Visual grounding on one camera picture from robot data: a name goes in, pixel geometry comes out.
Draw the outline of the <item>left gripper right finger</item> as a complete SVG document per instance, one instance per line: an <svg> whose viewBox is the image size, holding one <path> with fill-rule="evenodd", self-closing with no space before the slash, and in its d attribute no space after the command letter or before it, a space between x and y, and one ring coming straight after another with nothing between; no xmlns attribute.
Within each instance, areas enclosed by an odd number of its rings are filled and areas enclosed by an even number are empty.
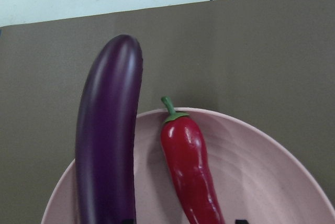
<svg viewBox="0 0 335 224"><path fill-rule="evenodd" d="M235 224L249 224L246 219L236 219Z"/></svg>

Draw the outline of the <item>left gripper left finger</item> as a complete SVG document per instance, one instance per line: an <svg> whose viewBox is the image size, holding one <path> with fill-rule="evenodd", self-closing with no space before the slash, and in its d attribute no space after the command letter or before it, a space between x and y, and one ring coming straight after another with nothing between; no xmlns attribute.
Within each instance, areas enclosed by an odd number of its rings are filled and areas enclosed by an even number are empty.
<svg viewBox="0 0 335 224"><path fill-rule="evenodd" d="M121 221L121 224L135 224L134 219L124 219Z"/></svg>

